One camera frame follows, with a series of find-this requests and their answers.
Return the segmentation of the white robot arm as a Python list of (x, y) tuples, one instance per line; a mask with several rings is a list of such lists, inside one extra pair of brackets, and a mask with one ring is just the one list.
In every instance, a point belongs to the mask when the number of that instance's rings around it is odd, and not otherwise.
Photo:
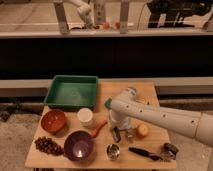
[(137, 90), (128, 87), (105, 102), (105, 106), (113, 112), (114, 123), (121, 122), (125, 117), (131, 117), (213, 147), (213, 115), (146, 105), (137, 102), (136, 97)]

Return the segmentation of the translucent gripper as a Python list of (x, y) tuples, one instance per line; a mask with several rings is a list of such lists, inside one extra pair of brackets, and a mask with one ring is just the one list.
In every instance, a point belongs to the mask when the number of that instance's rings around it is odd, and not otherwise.
[(128, 116), (117, 114), (114, 111), (109, 113), (109, 124), (111, 128), (117, 127), (119, 130), (131, 129), (131, 119)]

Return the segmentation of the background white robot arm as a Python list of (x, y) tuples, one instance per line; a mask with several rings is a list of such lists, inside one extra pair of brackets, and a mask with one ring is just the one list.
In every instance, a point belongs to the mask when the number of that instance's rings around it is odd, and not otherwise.
[(91, 17), (91, 7), (88, 3), (83, 0), (67, 0), (77, 8), (77, 12), (81, 20), (84, 22), (85, 27), (92, 29), (93, 20)]

